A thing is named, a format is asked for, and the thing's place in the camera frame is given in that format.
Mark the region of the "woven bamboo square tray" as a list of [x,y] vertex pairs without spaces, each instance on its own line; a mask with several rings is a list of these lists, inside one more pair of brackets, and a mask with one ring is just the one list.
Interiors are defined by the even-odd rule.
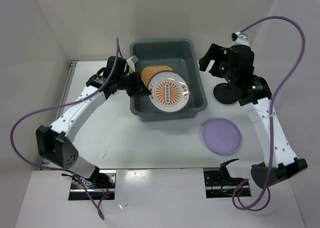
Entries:
[[148,66],[141,72],[141,78],[145,86],[148,86],[150,79],[157,73],[162,71],[173,71],[173,69],[166,65]]

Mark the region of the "round patterned plate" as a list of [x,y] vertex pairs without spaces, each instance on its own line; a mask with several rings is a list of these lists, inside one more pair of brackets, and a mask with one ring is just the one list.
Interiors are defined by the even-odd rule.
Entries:
[[191,98],[185,79],[174,71],[161,71],[151,77],[147,88],[152,105],[161,112],[174,113],[184,109]]

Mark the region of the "purple round plate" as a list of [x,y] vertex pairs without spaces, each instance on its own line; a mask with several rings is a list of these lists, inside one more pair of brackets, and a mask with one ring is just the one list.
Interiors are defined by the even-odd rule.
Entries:
[[222,156],[235,154],[242,143],[240,129],[226,118],[207,120],[203,127],[202,137],[209,150]]

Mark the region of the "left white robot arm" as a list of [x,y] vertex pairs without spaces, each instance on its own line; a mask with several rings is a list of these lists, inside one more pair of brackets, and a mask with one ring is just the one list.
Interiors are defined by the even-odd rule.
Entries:
[[116,91],[124,90],[129,97],[150,95],[135,68],[137,61],[136,56],[128,59],[109,57],[106,67],[101,68],[86,82],[76,105],[69,107],[49,126],[38,127],[36,141],[39,155],[62,169],[77,174],[89,188],[106,180],[99,167],[79,155],[73,141],[93,112]]

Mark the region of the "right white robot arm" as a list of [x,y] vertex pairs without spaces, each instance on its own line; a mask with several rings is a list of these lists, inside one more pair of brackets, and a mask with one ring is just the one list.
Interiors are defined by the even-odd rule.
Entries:
[[213,89],[214,98],[222,104],[239,103],[250,118],[257,133],[264,161],[250,166],[255,184],[263,188],[287,180],[305,170],[305,159],[292,150],[277,118],[267,81],[255,75],[254,52],[249,38],[242,32],[232,34],[229,47],[211,44],[199,69],[222,78],[224,83]]

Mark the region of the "grey plastic bin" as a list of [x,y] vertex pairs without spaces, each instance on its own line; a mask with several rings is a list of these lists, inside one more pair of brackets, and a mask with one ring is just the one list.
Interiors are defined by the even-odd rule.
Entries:
[[185,79],[190,89],[190,100],[182,111],[162,112],[152,105],[147,96],[130,100],[132,114],[143,122],[194,118],[206,109],[208,102],[203,89],[193,43],[186,38],[148,39],[133,42],[129,53],[136,56],[139,72],[148,66],[166,65]]

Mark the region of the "black round plate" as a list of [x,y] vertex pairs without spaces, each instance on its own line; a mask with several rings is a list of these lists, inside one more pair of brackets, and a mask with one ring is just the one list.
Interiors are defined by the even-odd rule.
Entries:
[[237,90],[228,83],[219,83],[213,89],[214,98],[221,104],[231,105],[238,102]]

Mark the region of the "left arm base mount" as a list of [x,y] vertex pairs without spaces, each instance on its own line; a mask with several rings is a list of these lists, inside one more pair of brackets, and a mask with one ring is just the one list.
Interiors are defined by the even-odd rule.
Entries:
[[[93,184],[82,178],[82,182],[93,200],[98,201],[115,199],[117,170],[100,170],[99,180]],[[69,201],[85,201],[89,200],[85,189],[75,178],[71,179],[69,190]]]

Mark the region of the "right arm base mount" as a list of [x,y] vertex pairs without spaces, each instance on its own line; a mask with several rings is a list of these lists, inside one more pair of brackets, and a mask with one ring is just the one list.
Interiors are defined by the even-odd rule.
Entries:
[[203,177],[207,199],[231,198],[236,186],[243,181],[241,178],[225,180],[218,168],[204,169]]

